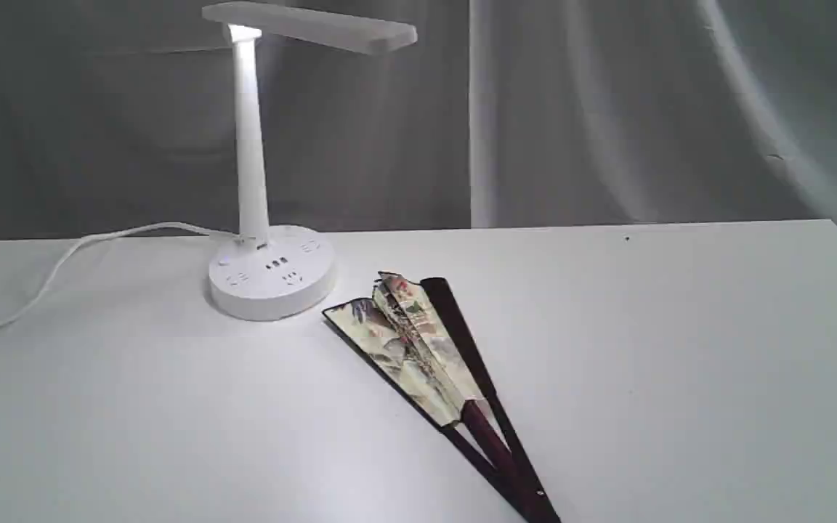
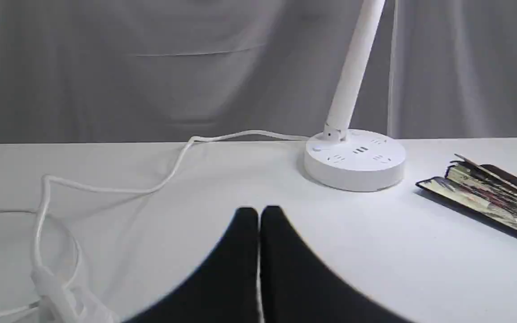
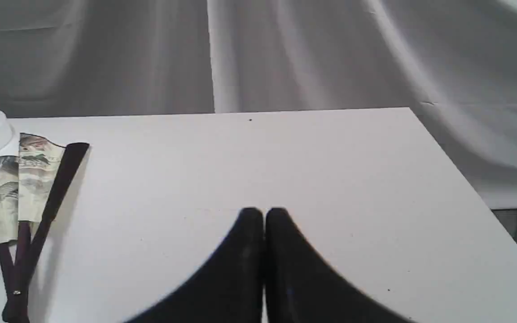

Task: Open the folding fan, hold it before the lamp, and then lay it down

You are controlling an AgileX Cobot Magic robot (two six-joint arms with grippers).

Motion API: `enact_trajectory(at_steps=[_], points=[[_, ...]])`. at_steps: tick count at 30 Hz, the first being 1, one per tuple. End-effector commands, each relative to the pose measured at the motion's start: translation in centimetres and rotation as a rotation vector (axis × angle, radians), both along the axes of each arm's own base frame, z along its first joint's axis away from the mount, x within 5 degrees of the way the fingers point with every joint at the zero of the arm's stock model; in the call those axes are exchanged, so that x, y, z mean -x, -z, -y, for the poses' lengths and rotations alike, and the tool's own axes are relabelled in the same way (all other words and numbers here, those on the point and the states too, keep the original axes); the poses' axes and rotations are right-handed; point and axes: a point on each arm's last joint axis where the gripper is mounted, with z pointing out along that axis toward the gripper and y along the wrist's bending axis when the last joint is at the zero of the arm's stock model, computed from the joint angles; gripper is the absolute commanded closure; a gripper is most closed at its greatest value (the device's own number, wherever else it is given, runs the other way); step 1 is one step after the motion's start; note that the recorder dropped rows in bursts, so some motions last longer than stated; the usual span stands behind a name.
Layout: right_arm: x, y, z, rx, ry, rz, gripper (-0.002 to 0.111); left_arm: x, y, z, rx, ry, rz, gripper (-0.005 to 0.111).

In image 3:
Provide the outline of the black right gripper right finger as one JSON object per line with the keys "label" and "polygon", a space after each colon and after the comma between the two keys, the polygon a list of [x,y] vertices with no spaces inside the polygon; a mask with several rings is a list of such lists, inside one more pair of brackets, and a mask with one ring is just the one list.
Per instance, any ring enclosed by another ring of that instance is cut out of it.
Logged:
{"label": "black right gripper right finger", "polygon": [[271,323],[408,323],[346,281],[282,207],[265,217],[265,302]]}

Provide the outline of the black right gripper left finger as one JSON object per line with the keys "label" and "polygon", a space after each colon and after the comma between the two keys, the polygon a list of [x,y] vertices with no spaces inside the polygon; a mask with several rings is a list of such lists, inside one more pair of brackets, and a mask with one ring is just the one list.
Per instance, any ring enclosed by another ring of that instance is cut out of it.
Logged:
{"label": "black right gripper left finger", "polygon": [[132,323],[259,323],[264,216],[243,208],[221,244],[188,280]]}

